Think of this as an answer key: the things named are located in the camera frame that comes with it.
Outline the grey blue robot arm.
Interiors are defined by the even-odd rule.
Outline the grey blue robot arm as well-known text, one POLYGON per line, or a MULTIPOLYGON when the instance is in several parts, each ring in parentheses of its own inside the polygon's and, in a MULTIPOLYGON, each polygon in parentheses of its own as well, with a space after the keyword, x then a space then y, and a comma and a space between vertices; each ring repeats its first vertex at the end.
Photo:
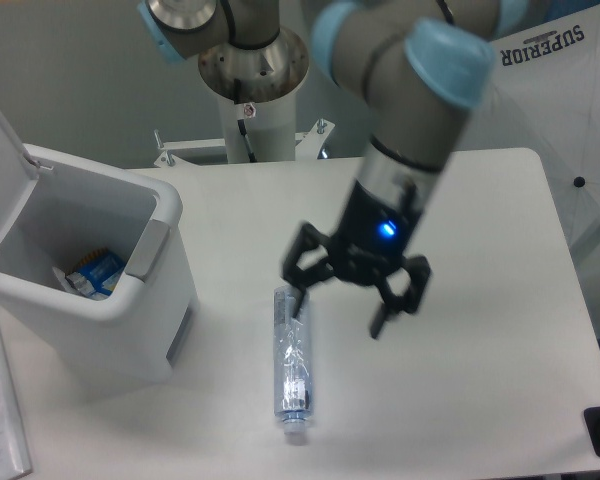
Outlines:
POLYGON ((284 159, 279 124, 255 126, 264 106, 293 92, 309 65, 376 112, 378 123, 342 216, 330 234, 303 223, 283 264, 298 299, 339 279, 374 287, 370 326, 420 306, 431 268, 405 250, 489 79, 489 41, 501 1, 322 1, 303 52, 275 1, 143 1, 138 10, 169 61, 198 61, 206 85, 230 103, 232 163, 284 159))

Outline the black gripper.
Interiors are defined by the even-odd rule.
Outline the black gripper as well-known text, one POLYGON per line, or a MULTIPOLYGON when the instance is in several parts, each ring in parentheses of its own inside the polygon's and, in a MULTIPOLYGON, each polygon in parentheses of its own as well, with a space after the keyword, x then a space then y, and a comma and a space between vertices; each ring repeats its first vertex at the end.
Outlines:
POLYGON ((381 303, 369 325, 373 339, 401 313, 417 313, 431 266, 424 255, 403 257, 403 253, 441 173, 440 166, 399 161, 368 150, 330 238, 303 222, 283 258, 281 276, 294 299, 291 315, 299 316, 311 287, 333 277, 360 286, 378 284, 381 303), (400 294, 386 279, 398 272, 408 276, 400 294))

